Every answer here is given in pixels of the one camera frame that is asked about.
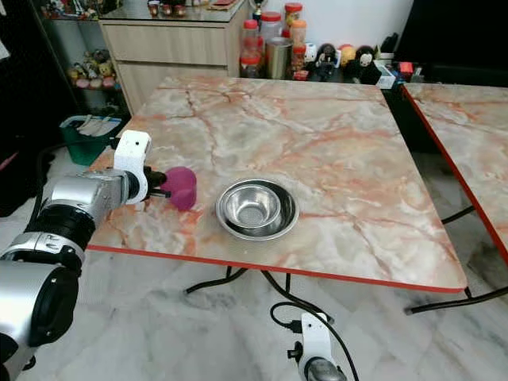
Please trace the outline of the purple plastic cup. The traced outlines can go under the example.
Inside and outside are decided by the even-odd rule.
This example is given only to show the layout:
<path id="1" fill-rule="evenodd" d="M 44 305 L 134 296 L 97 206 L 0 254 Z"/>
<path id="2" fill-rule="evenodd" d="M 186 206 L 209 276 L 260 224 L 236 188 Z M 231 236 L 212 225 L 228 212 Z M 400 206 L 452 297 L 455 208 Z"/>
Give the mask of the purple plastic cup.
<path id="1" fill-rule="evenodd" d="M 167 180 L 162 185 L 163 192 L 168 195 L 168 201 L 177 210 L 188 211 L 196 203 L 196 174 L 188 167 L 171 167 L 166 174 Z"/>

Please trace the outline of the green plastic basket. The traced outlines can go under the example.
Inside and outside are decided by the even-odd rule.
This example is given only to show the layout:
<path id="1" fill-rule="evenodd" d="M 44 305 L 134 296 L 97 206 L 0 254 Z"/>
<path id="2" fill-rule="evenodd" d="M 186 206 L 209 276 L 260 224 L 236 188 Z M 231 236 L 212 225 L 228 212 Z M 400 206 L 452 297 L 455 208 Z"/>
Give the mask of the green plastic basket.
<path id="1" fill-rule="evenodd" d="M 75 115 L 66 117 L 58 130 L 65 141 L 74 164 L 90 166 L 106 149 L 109 140 L 123 127 L 120 117 Z"/>

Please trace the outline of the stainless steel bowl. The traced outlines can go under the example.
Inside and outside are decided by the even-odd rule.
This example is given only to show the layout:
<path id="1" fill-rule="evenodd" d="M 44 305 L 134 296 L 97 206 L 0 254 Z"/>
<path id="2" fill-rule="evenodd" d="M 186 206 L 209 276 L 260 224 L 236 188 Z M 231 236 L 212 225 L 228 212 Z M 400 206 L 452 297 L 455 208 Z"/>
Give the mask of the stainless steel bowl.
<path id="1" fill-rule="evenodd" d="M 265 179 L 244 179 L 229 185 L 215 200 L 214 212 L 227 233 L 251 242 L 286 235 L 300 217 L 295 196 Z"/>

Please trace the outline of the light wooden drawer cabinet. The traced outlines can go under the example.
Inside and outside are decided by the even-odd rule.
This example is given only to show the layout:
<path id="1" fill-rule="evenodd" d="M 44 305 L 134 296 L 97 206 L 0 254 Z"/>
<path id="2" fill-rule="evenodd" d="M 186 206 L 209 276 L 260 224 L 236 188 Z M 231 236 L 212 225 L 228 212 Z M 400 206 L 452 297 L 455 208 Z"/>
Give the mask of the light wooden drawer cabinet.
<path id="1" fill-rule="evenodd" d="M 246 0 L 228 10 L 189 7 L 184 16 L 153 17 L 146 0 L 123 0 L 98 19 L 129 112 L 137 115 L 170 75 L 240 75 L 240 37 L 250 14 Z"/>

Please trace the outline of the marble top folding table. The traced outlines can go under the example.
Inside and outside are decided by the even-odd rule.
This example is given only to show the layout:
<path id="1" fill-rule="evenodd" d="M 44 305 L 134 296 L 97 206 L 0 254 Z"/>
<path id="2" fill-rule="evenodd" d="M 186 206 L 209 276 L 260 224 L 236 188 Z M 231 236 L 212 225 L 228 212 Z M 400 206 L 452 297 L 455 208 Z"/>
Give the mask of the marble top folding table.
<path id="1" fill-rule="evenodd" d="M 402 92 L 508 266 L 508 87 L 407 83 Z"/>
<path id="2" fill-rule="evenodd" d="M 464 266 L 381 91 L 314 81 L 168 76 L 132 113 L 152 138 L 146 163 L 188 167 L 197 201 L 115 210 L 91 250 L 460 293 Z M 245 241 L 215 206 L 240 180 L 276 182 L 297 201 L 289 233 Z"/>

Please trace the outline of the glass display shelf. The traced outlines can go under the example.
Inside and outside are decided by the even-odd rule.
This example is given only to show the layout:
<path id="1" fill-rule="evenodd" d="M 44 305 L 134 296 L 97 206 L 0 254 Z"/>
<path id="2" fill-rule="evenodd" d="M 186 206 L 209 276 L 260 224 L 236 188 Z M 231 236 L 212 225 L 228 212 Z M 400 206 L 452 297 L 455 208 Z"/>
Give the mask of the glass display shelf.
<path id="1" fill-rule="evenodd" d="M 99 16 L 122 0 L 29 0 L 48 46 L 65 76 L 77 111 L 88 115 L 127 115 L 127 105 Z"/>

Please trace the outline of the tall red lid jar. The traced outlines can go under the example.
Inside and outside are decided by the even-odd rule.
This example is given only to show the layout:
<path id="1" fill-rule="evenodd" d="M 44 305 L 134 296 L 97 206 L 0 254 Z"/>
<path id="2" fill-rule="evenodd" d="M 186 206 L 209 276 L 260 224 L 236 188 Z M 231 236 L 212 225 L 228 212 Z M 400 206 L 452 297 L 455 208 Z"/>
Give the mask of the tall red lid jar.
<path id="1" fill-rule="evenodd" d="M 242 79 L 258 79 L 261 76 L 262 52 L 264 40 L 259 35 L 258 21 L 248 19 L 241 30 L 241 77 Z"/>

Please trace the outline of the steel tumbler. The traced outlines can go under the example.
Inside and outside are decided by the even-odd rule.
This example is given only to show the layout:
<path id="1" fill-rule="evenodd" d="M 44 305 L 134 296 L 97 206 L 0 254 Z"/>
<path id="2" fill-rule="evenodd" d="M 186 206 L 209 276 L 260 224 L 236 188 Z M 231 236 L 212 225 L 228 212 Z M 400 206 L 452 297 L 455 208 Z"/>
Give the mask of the steel tumbler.
<path id="1" fill-rule="evenodd" d="M 270 37 L 265 41 L 266 76 L 269 79 L 290 79 L 293 74 L 293 41 L 289 37 Z"/>

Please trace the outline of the clear red lid jar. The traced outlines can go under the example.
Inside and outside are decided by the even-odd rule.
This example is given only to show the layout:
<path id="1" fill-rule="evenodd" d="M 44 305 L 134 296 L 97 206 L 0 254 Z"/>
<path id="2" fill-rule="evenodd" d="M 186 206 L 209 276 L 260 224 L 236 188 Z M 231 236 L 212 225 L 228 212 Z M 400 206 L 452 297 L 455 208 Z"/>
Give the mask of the clear red lid jar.
<path id="1" fill-rule="evenodd" d="M 265 11 L 260 16 L 260 33 L 265 40 L 282 36 L 284 21 L 280 12 Z"/>

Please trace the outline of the orange red lid jar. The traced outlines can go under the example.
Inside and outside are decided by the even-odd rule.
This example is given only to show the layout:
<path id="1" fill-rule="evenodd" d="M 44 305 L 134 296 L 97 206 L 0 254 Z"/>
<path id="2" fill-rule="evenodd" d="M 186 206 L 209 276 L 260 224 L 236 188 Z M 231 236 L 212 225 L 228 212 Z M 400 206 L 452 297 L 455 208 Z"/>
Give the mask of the orange red lid jar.
<path id="1" fill-rule="evenodd" d="M 302 12 L 301 2 L 287 2 L 283 4 L 284 28 L 288 30 L 295 21 L 300 21 Z"/>

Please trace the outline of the yellow round toy figurine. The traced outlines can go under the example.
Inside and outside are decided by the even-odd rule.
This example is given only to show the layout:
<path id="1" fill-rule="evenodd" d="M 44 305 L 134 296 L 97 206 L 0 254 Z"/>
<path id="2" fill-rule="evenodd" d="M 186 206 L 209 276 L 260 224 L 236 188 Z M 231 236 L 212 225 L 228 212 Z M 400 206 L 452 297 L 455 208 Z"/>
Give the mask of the yellow round toy figurine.
<path id="1" fill-rule="evenodd" d="M 356 57 L 356 49 L 351 44 L 342 44 L 337 49 L 337 57 L 340 58 L 340 67 L 344 67 Z"/>

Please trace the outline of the black television screen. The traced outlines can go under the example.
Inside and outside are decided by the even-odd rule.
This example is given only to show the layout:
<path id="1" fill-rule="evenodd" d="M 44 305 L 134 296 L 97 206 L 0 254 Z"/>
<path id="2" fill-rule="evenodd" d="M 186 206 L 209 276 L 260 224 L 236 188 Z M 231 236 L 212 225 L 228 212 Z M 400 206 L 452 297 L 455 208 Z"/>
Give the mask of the black television screen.
<path id="1" fill-rule="evenodd" d="M 394 58 L 428 81 L 508 87 L 508 0 L 414 0 Z"/>

